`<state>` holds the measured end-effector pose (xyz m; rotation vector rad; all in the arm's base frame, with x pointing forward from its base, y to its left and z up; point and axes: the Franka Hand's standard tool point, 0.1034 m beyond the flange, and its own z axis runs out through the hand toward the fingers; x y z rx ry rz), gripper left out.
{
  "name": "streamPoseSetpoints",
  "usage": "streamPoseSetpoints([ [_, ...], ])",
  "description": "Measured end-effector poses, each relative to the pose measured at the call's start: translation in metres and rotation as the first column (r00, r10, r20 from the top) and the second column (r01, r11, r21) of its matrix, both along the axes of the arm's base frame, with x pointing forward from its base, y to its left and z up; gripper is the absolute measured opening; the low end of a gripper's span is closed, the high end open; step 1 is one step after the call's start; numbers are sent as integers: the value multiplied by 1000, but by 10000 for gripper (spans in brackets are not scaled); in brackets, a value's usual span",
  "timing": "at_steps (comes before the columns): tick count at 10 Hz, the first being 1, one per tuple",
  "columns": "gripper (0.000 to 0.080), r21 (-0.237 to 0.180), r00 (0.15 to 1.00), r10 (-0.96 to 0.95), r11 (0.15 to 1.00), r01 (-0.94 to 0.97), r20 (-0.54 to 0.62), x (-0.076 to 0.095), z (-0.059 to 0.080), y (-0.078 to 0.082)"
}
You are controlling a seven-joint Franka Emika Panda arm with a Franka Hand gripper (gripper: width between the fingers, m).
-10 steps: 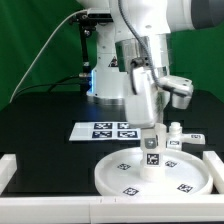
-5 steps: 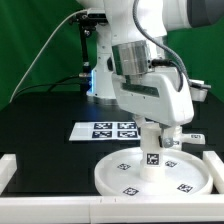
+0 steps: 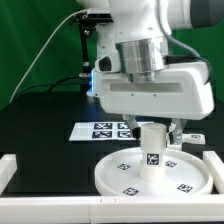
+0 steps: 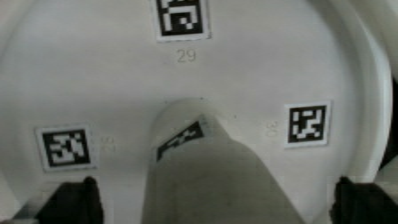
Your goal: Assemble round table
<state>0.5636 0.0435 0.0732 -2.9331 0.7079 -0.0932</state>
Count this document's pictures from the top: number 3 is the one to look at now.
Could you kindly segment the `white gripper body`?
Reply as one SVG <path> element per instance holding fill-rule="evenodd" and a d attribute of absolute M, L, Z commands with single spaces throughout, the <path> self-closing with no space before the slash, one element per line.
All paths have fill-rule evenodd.
<path fill-rule="evenodd" d="M 130 82 L 126 74 L 102 73 L 95 82 L 107 113 L 201 120 L 214 109 L 208 68 L 203 62 L 170 64 L 153 82 Z"/>

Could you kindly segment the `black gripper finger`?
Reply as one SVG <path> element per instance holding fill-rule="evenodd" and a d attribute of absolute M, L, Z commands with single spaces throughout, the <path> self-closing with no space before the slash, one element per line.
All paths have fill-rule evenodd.
<path fill-rule="evenodd" d="M 169 127 L 169 140 L 171 145 L 182 143 L 182 132 L 187 124 L 185 119 L 173 119 Z"/>
<path fill-rule="evenodd" d="M 131 133 L 132 137 L 135 139 L 140 138 L 140 127 L 137 124 L 136 118 L 134 115 L 123 115 L 123 120 L 127 123 Z"/>

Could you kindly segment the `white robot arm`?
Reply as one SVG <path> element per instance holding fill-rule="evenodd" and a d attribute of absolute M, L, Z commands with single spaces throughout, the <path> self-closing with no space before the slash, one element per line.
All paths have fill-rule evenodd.
<path fill-rule="evenodd" d="M 77 0 L 98 33 L 97 60 L 87 95 L 120 114 L 140 137 L 137 116 L 170 118 L 168 141 L 183 142 L 188 120 L 214 108 L 210 68 L 172 32 L 214 26 L 224 0 Z"/>

